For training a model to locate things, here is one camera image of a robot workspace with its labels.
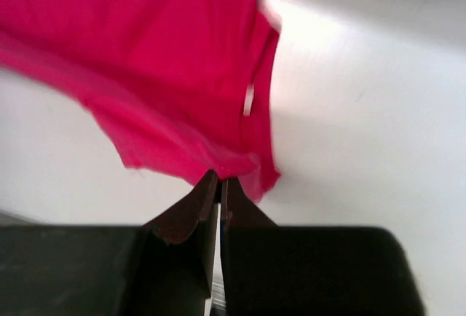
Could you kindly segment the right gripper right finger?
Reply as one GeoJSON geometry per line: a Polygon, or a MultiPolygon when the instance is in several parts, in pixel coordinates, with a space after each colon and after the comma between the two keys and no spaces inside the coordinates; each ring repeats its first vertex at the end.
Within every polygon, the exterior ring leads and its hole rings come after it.
{"type": "Polygon", "coordinates": [[[396,237],[373,226],[280,226],[235,178],[221,185],[228,315],[423,315],[396,237]]]}

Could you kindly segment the magenta t shirt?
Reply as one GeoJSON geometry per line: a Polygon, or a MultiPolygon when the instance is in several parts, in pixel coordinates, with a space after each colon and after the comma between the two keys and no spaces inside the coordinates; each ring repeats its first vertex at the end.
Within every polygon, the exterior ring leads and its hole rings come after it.
{"type": "Polygon", "coordinates": [[[269,94],[279,32],[259,0],[1,0],[1,65],[79,101],[127,167],[279,173],[269,94]]]}

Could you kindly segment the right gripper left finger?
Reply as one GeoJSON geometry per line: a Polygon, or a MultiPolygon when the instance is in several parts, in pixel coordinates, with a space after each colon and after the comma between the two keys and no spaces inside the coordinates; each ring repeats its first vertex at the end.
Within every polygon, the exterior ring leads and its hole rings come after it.
{"type": "Polygon", "coordinates": [[[1,227],[3,315],[203,315],[218,176],[141,226],[1,227]]]}

